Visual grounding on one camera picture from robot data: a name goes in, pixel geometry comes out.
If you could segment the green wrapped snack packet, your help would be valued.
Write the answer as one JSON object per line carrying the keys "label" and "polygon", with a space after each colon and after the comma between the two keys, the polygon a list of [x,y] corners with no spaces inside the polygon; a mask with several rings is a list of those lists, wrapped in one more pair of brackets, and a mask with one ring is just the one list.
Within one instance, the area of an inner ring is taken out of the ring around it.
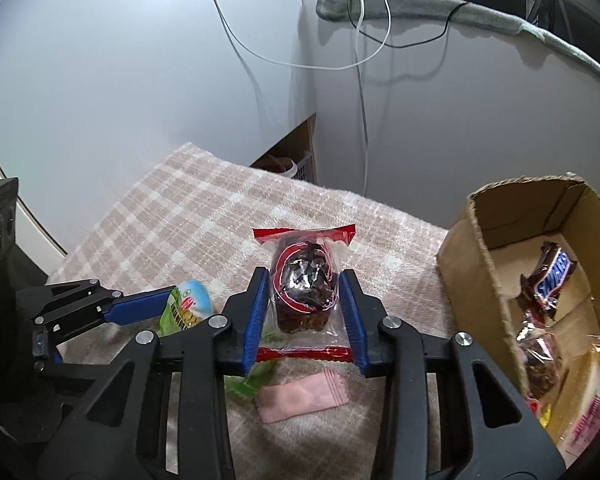
{"label": "green wrapped snack packet", "polygon": [[266,330],[261,336],[256,362],[249,373],[246,376],[226,376],[225,393],[234,400],[252,401],[260,389],[270,383],[277,366],[277,358],[271,350],[284,340],[274,330]]}

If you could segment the pink plaid tablecloth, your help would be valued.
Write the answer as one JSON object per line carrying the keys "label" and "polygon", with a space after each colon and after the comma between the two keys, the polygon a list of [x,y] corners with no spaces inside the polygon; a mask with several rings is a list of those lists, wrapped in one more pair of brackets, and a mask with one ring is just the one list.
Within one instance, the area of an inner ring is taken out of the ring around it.
{"label": "pink plaid tablecloth", "polygon": [[[126,294],[200,281],[213,307],[242,292],[270,255],[257,228],[354,224],[343,263],[364,292],[416,330],[439,337],[455,323],[436,255],[445,229],[346,191],[226,162],[185,144],[138,181],[50,274],[54,283],[96,278]],[[253,402],[226,401],[241,479],[366,479],[372,471],[384,381],[350,364],[336,372],[349,401],[332,410],[264,424]]]}

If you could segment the small yellow candy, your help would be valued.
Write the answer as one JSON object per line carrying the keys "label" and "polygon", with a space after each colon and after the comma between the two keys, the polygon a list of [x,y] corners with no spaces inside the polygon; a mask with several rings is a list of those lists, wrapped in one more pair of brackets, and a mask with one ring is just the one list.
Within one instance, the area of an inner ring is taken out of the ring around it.
{"label": "small yellow candy", "polygon": [[551,403],[539,403],[538,409],[536,410],[536,418],[543,428],[546,428],[552,418],[553,404]]}

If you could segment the black light tripod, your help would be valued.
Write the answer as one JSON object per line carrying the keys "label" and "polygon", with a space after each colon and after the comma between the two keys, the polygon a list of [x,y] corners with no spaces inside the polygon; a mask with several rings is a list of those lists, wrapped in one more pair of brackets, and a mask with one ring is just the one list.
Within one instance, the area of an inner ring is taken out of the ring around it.
{"label": "black light tripod", "polygon": [[556,34],[557,17],[562,17],[567,41],[573,43],[573,32],[565,0],[534,0],[526,20],[539,28]]}

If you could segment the green jelly cup snack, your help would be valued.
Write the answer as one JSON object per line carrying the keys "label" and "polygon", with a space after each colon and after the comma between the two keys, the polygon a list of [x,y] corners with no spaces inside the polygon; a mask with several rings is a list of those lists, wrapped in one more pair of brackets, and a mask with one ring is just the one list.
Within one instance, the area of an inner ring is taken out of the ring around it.
{"label": "green jelly cup snack", "polygon": [[171,290],[159,321],[158,335],[170,336],[188,330],[213,314],[212,303],[201,282],[181,282]]}

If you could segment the brown cardboard box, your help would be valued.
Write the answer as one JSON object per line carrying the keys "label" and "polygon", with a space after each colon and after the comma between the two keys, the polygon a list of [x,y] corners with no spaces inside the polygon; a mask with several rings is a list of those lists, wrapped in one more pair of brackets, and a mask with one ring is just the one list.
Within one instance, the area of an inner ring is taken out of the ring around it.
{"label": "brown cardboard box", "polygon": [[457,326],[581,463],[600,442],[600,196],[578,177],[487,184],[437,266]]}

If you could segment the pink wrapped snack packet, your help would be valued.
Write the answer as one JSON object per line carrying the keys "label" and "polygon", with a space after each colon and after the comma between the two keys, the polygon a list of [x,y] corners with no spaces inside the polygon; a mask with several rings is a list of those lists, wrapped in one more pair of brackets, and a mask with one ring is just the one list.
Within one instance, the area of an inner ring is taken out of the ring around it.
{"label": "pink wrapped snack packet", "polygon": [[263,387],[256,396],[257,410],[265,424],[339,408],[348,402],[346,384],[332,370],[322,370],[283,385]]}

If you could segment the red date cake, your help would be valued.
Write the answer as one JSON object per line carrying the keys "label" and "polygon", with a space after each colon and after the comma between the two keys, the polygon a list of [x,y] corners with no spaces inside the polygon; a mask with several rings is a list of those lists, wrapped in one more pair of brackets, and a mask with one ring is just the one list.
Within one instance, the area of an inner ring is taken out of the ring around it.
{"label": "red date cake", "polygon": [[531,399],[554,402],[565,375],[565,358],[554,332],[533,314],[526,313],[516,336]]}
{"label": "red date cake", "polygon": [[340,306],[340,274],[355,234],[354,224],[253,231],[254,239],[271,256],[259,362],[352,360]]}

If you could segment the Snickers chocolate bar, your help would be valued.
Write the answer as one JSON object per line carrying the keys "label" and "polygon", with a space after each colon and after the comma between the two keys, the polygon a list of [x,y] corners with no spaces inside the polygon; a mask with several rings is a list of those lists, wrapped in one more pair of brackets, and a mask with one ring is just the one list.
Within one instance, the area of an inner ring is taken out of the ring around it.
{"label": "Snickers chocolate bar", "polygon": [[578,262],[562,246],[546,240],[533,271],[520,276],[519,298],[534,310],[538,318],[554,320],[562,288],[577,269]]}

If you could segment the grey windowsill cloth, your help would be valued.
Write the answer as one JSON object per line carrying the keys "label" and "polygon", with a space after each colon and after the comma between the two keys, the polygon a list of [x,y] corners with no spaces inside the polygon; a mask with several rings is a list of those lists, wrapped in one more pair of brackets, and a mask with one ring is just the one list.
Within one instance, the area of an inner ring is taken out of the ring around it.
{"label": "grey windowsill cloth", "polygon": [[[384,0],[364,0],[365,18],[381,20],[387,18]],[[450,16],[451,23],[496,32],[501,35],[531,35],[545,47],[552,49],[574,62],[586,67],[600,77],[600,63],[588,54],[557,37],[546,29],[536,27],[523,18],[460,0],[388,0],[393,20],[429,20],[444,22]],[[324,21],[339,23],[358,17],[358,0],[316,0],[315,13]]]}

